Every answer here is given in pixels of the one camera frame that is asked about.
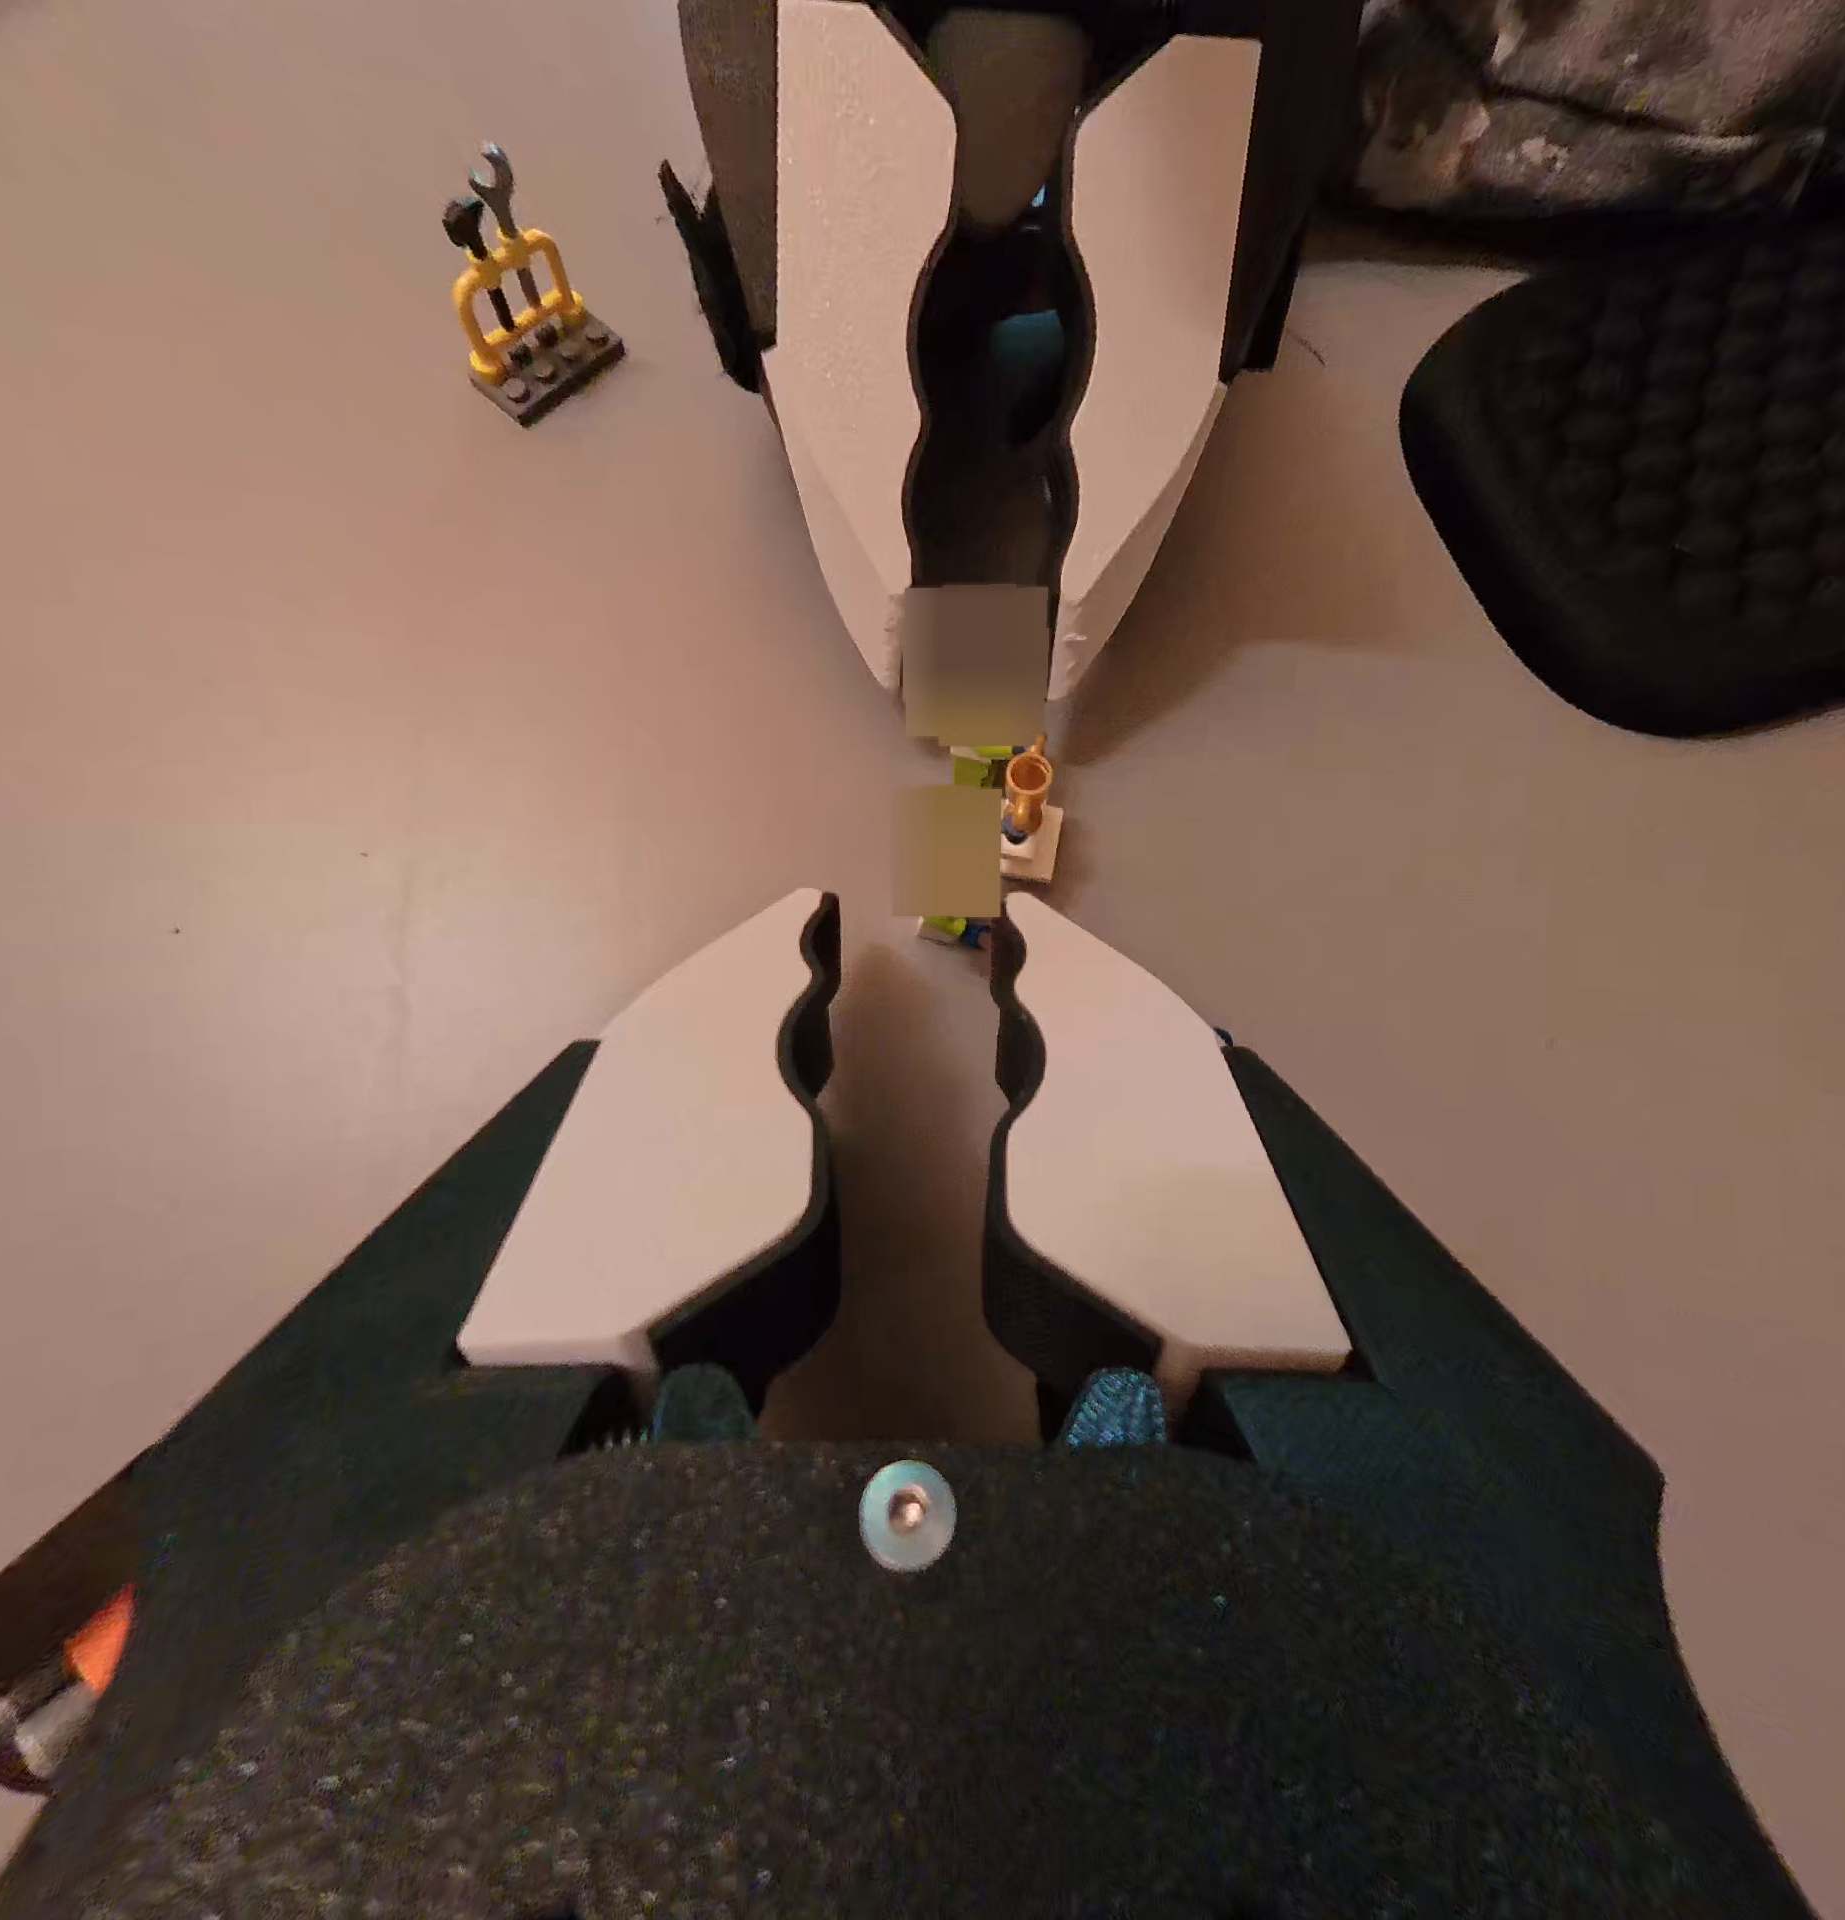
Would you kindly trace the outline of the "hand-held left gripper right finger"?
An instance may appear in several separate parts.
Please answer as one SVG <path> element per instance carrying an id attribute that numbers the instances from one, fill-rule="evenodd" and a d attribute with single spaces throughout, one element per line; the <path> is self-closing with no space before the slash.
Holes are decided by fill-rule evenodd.
<path id="1" fill-rule="evenodd" d="M 1343 1328 L 1212 1024 L 1043 899 L 990 939 L 986 1312 L 1041 1381 L 1334 1375 Z"/>

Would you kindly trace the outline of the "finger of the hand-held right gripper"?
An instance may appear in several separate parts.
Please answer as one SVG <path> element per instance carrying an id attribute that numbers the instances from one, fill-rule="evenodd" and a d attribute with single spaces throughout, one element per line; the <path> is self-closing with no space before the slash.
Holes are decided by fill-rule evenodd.
<path id="1" fill-rule="evenodd" d="M 1050 698 L 1068 698 L 1130 611 L 1218 413 L 1258 38 L 1176 34 L 1079 112 L 1065 238 L 1087 373 L 1067 420 L 1076 516 Z"/>
<path id="2" fill-rule="evenodd" d="M 778 7 L 772 411 L 824 587 L 886 690 L 914 580 L 914 299 L 955 155 L 948 102 L 883 13 Z"/>

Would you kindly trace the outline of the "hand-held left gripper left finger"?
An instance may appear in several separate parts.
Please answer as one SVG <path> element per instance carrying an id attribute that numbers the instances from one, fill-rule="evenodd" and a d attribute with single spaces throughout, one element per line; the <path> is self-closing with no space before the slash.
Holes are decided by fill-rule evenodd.
<path id="1" fill-rule="evenodd" d="M 819 1108 L 839 901 L 787 894 L 600 1033 L 456 1348 L 478 1366 L 776 1378 L 833 1320 Z"/>

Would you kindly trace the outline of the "small yellow lego piece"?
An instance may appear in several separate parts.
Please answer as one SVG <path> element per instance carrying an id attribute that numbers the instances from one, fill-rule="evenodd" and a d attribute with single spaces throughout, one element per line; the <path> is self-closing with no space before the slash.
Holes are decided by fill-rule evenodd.
<path id="1" fill-rule="evenodd" d="M 505 352 L 531 328 L 588 310 L 545 226 L 520 226 L 516 242 L 487 248 L 479 269 L 470 264 L 455 280 L 455 314 L 470 342 L 470 373 L 494 382 Z"/>

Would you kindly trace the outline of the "orange lego race car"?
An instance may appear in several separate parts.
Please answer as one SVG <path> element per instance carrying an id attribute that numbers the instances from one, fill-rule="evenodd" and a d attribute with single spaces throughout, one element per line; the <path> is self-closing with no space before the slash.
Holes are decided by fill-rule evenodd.
<path id="1" fill-rule="evenodd" d="M 0 1786 L 47 1796 L 128 1641 L 144 1526 L 123 1467 L 0 1571 Z"/>

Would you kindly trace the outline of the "person's right forearm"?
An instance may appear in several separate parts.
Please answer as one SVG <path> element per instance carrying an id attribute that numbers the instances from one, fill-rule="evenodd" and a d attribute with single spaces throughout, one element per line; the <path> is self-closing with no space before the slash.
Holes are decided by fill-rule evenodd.
<path id="1" fill-rule="evenodd" d="M 1845 2 L 1364 5 L 1326 199 L 1562 255 L 1845 212 Z"/>

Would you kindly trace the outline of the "black mesh office chair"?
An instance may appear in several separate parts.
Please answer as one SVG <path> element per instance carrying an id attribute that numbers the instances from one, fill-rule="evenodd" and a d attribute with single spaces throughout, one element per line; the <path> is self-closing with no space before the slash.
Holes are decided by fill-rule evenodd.
<path id="1" fill-rule="evenodd" d="M 1845 707 L 1845 207 L 1533 272 L 1423 356 L 1396 439 L 1571 707 L 1661 739 Z"/>

